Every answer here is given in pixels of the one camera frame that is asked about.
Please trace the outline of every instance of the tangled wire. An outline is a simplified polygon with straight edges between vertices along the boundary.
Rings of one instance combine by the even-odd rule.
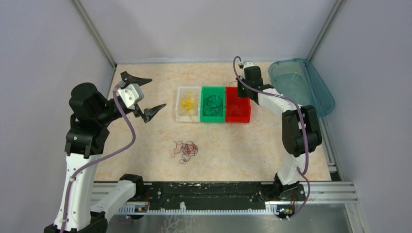
[[[223,100],[218,96],[209,96],[203,106],[203,115],[217,117],[223,110]]]
[[[183,143],[182,141],[174,141],[176,144],[176,147],[173,150],[173,153],[170,155],[170,157],[174,158],[177,154],[180,154],[182,152],[181,156],[182,159],[179,160],[180,164],[184,164],[185,162],[189,161],[192,156],[195,156],[198,151],[198,147],[196,144],[194,144],[193,141],[189,141],[187,143]]]

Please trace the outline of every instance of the blue transparent container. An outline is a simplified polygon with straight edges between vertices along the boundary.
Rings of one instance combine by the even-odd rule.
[[[275,62],[269,67],[269,76],[279,93],[303,106],[314,106],[319,117],[328,115],[335,108],[329,89],[312,63],[305,59]]]

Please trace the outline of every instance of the yellow string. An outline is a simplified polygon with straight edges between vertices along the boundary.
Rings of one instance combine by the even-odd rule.
[[[178,112],[181,113],[182,115],[181,117],[185,116],[185,114],[188,114],[191,121],[196,123],[196,121],[193,119],[193,116],[197,112],[197,106],[199,104],[199,100],[193,95],[196,95],[196,93],[185,94],[182,98],[180,98],[179,106],[183,107],[183,109],[181,108],[178,109]]]

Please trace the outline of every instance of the tangled red wire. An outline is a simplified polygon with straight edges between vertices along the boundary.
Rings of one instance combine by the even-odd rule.
[[[176,147],[173,150],[173,153],[170,155],[170,157],[174,158],[177,154],[181,154],[182,159],[179,160],[180,164],[183,164],[187,161],[190,160],[192,156],[195,156],[197,154],[198,146],[194,144],[193,141],[188,141],[186,143],[183,143],[182,141],[174,141],[176,144]]]

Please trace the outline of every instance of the table surface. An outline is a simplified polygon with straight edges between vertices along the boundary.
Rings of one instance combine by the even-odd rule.
[[[262,70],[264,83],[271,63],[255,63]],[[282,144],[281,118],[251,102],[250,123],[191,123],[175,120],[179,86],[229,86],[235,80],[231,63],[179,63],[118,65],[112,88],[120,73],[153,81],[142,86],[145,98],[141,108],[166,103],[147,124],[141,118],[129,118],[136,131],[136,142],[128,150],[99,163],[97,181],[116,181],[123,174],[140,175],[145,181],[273,181],[286,151]],[[108,127],[111,132],[103,156],[127,145],[131,133],[118,119]],[[171,158],[173,141],[193,141],[199,147],[196,156],[179,164]],[[330,181],[322,146],[310,155],[307,178]]]

